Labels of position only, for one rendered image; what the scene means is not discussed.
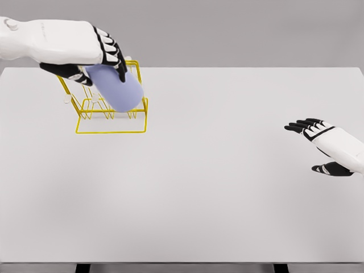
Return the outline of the lavender blue cup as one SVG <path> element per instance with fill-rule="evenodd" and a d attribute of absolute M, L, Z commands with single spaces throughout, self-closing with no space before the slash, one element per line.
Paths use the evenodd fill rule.
<path fill-rule="evenodd" d="M 138 79 L 127 71 L 125 82 L 118 72 L 108 65 L 88 65 L 85 70 L 103 98 L 117 112 L 128 112 L 142 101 L 144 91 Z"/>

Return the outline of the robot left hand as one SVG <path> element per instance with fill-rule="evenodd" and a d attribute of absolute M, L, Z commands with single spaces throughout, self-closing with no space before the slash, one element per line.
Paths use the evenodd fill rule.
<path fill-rule="evenodd" d="M 109 33 L 87 21 L 37 20 L 36 23 L 40 31 L 31 34 L 29 56 L 41 69 L 92 86 L 80 67 L 102 64 L 114 68 L 121 82 L 125 82 L 126 63 Z"/>

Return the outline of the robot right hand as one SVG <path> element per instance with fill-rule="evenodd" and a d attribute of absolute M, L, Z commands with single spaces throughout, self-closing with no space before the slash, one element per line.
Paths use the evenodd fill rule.
<path fill-rule="evenodd" d="M 333 159 L 332 162 L 312 166 L 312 171 L 335 177 L 349 177 L 354 173 L 364 176 L 364 143 L 344 129 L 316 118 L 290 122 L 284 129 L 304 136 Z"/>

